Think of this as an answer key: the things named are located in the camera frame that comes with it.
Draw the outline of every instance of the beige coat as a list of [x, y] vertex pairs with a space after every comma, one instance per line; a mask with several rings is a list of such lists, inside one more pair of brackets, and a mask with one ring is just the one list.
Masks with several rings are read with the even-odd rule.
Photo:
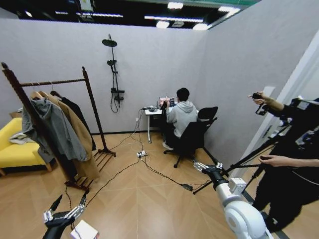
[[74, 166], [76, 167], [79, 176], [86, 176], [88, 179], [98, 178], [99, 171], [92, 154], [92, 138], [90, 133], [78, 116], [74, 113], [74, 111], [71, 110], [66, 104], [59, 101], [53, 95], [48, 95], [47, 98], [62, 109], [85, 149], [88, 161], [73, 160]]

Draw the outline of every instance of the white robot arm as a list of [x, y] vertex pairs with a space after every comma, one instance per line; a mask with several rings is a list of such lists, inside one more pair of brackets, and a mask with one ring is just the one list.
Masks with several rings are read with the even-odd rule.
[[273, 239], [260, 212], [242, 200], [241, 193], [246, 183], [241, 178], [232, 178], [228, 182], [220, 175], [220, 163], [208, 167], [195, 162], [194, 167], [213, 181], [213, 187], [224, 207], [226, 221], [238, 239]]

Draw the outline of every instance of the white box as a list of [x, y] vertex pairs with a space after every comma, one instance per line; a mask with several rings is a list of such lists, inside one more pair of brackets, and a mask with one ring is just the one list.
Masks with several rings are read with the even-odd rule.
[[97, 239], [99, 237], [99, 232], [87, 224], [85, 221], [81, 220], [75, 229], [71, 232], [73, 239]]

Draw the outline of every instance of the office chair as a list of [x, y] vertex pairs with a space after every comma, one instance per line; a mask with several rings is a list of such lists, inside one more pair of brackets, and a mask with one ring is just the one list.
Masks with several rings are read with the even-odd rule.
[[173, 153], [179, 155], [174, 168], [177, 168], [179, 162], [184, 157], [189, 157], [196, 161], [194, 154], [196, 149], [204, 147], [204, 134], [208, 128], [217, 120], [215, 115], [218, 107], [203, 108], [198, 112], [198, 121], [190, 122], [183, 132], [180, 140], [174, 146], [174, 150], [166, 150], [163, 153]]

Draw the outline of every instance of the gray hoodie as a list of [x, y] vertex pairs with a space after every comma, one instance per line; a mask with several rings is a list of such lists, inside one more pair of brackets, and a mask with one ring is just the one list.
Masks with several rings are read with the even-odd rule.
[[[31, 100], [31, 103], [46, 125], [47, 133], [50, 134], [59, 152], [65, 154], [69, 160], [87, 160], [84, 147], [61, 108], [46, 98]], [[30, 115], [25, 109], [22, 112], [22, 131], [36, 141], [42, 149], [52, 154], [44, 137], [33, 128]]]
[[174, 124], [174, 134], [180, 138], [190, 122], [197, 121], [196, 107], [190, 101], [179, 102], [167, 116], [167, 123]]

